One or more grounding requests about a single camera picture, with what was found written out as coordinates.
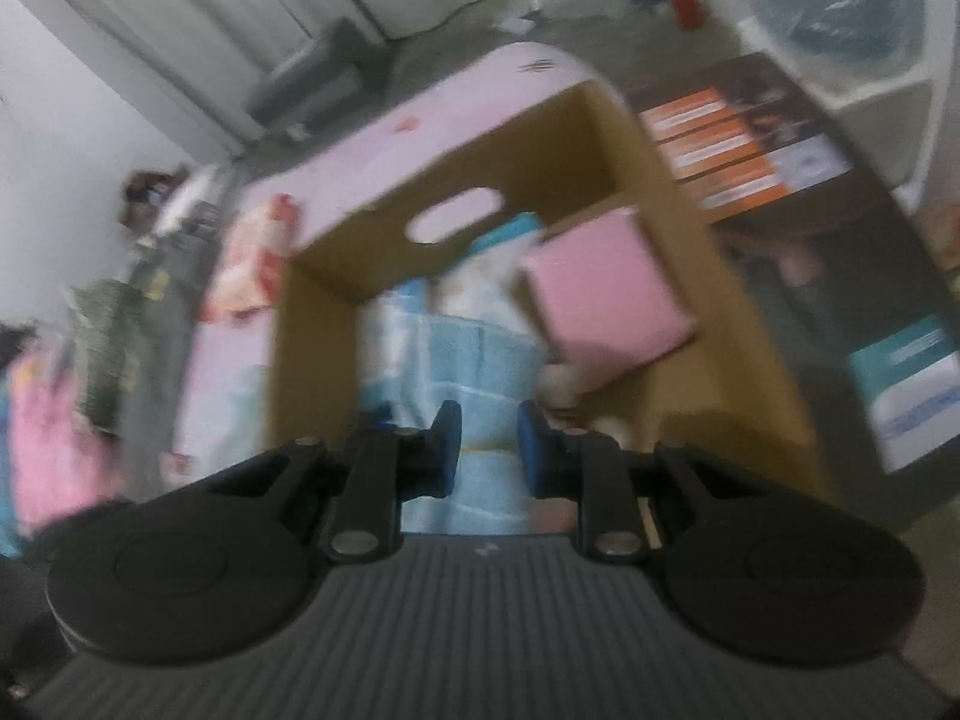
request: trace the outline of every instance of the orange and white package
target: orange and white package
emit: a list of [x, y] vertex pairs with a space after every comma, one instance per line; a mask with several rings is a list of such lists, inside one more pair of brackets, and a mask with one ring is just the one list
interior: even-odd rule
[[230, 225], [203, 305], [203, 322], [246, 317], [277, 302], [298, 220], [294, 199], [275, 194]]

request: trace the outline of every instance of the pink bag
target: pink bag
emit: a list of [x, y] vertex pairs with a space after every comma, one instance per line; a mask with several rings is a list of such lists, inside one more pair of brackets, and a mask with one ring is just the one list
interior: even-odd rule
[[656, 360], [693, 332], [630, 208], [550, 239], [525, 266], [551, 338], [577, 371], [581, 392]]
[[45, 381], [45, 354], [28, 352], [10, 371], [13, 506], [21, 533], [113, 498], [121, 488], [112, 441], [78, 425], [77, 377]]
[[293, 198], [275, 194], [230, 225], [203, 305], [203, 322], [245, 317], [277, 301], [298, 218]]

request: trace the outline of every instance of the ribbed black surface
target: ribbed black surface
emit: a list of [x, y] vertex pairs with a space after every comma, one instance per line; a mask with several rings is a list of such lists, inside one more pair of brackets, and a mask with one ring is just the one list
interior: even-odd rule
[[630, 718], [934, 720], [944, 699], [892, 656], [800, 671], [700, 640], [640, 571], [563, 538], [408, 538], [335, 571], [239, 656], [147, 669], [78, 656], [40, 720]]

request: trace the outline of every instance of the open box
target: open box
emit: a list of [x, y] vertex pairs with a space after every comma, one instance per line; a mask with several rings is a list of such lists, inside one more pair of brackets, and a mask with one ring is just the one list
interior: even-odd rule
[[[435, 244], [407, 239], [411, 220], [478, 187], [501, 194], [497, 213]], [[548, 227], [569, 226], [629, 204], [697, 334], [584, 396], [584, 413], [624, 418], [639, 449], [664, 437], [687, 440], [831, 498], [795, 384], [747, 295], [654, 143], [593, 82], [445, 154], [291, 260], [275, 329], [270, 441], [309, 435], [335, 443], [344, 435], [359, 402], [359, 309], [378, 293], [440, 274], [478, 234], [522, 211]]]

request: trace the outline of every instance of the box handle hole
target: box handle hole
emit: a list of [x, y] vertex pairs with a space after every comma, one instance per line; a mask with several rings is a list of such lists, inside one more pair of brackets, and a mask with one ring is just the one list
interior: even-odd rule
[[407, 224], [406, 236], [415, 244], [439, 244], [502, 207], [503, 196], [499, 191], [474, 187], [417, 214]]

